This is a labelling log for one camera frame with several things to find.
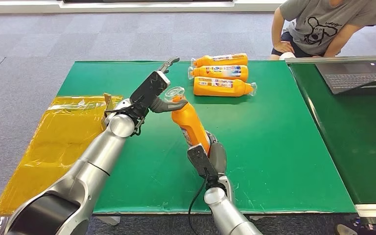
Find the yellow plastic sheet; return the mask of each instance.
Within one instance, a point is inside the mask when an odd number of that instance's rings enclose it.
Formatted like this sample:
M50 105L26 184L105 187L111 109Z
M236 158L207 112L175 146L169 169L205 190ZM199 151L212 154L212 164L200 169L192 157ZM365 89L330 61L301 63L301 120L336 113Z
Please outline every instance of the yellow plastic sheet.
M122 100L113 96L113 103ZM103 131L103 96L56 97L0 196L0 216L48 188Z

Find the laptop keyboard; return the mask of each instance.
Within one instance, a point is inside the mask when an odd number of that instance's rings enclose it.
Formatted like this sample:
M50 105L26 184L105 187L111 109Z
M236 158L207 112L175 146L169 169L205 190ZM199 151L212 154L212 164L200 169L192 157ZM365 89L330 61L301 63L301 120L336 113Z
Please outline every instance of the laptop keyboard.
M325 78L334 89L350 89L376 81L376 73L367 74L327 74Z

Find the person's hand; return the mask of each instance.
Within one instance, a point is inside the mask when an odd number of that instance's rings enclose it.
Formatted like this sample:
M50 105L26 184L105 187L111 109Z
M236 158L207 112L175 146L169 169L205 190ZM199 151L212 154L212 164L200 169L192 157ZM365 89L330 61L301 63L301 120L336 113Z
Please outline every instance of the person's hand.
M292 45L288 41L281 41L273 45L274 49L281 53L292 52L295 53Z

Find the clear bottle cap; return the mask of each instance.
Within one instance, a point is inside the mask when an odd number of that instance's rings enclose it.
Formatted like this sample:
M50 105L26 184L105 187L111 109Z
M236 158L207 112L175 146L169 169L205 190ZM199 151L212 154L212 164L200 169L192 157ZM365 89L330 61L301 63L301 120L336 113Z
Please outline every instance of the clear bottle cap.
M193 80L194 79L193 73L194 73L194 67L189 67L188 68L188 79L189 80Z
M183 87L173 87L165 92L165 100L168 102L175 102L184 99L185 89Z
M196 61L195 58L191 58L191 67L194 67L194 66L197 65L197 63L195 61Z
M252 83L250 83L250 85L252 86L253 91L250 92L250 93L248 93L248 95L255 96L256 95L256 91L257 91L257 84L255 82L252 82Z

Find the green table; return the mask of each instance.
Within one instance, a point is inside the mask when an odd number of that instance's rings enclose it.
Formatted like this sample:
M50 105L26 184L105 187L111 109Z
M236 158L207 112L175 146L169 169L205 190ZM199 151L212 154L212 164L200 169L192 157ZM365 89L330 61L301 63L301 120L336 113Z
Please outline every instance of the green table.
M58 95L131 92L159 62L76 62ZM204 127L228 154L228 176L242 212L355 212L285 62L249 64L255 97L197 97L188 62L167 74L183 86ZM125 144L99 198L96 214L186 213L202 179L169 113L149 113L140 136ZM197 200L194 212L208 212Z
M290 68L352 201L376 204L376 95L332 95L313 63Z

